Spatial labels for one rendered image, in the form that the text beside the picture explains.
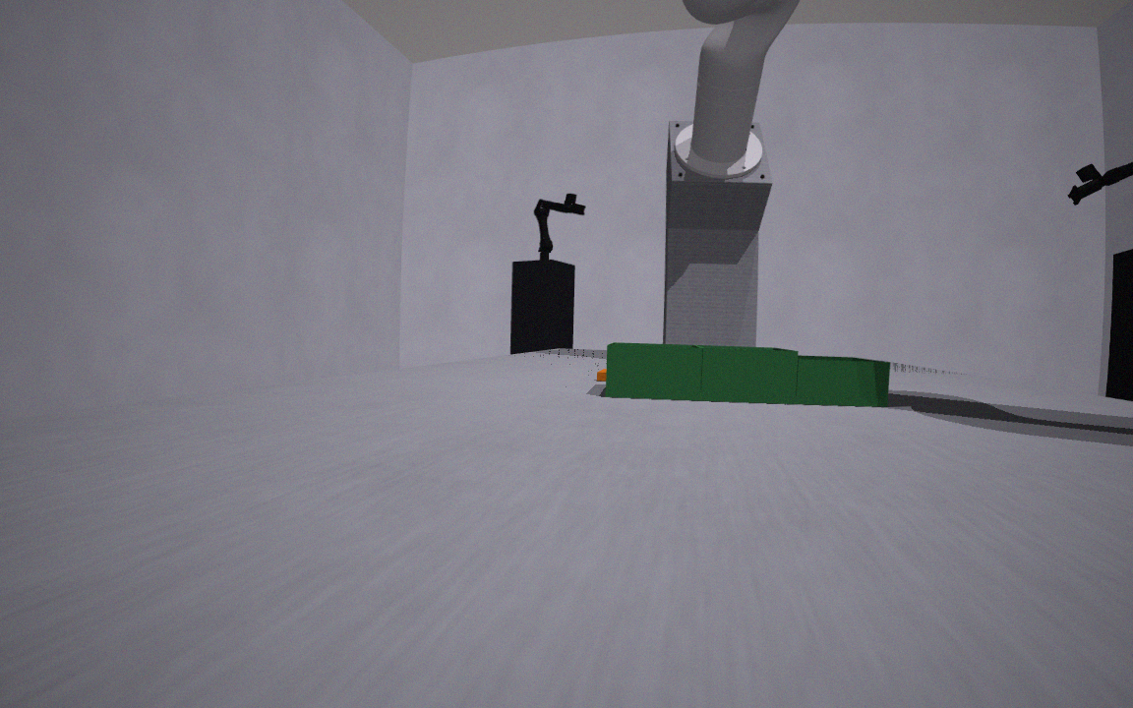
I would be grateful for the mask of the green bin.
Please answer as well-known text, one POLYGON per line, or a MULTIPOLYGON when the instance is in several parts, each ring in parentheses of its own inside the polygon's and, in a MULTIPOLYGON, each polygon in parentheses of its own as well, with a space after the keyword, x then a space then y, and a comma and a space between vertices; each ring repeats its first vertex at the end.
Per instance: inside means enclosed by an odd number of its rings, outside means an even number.
POLYGON ((891 362, 863 360, 781 348, 611 342, 604 396, 887 407, 891 362))

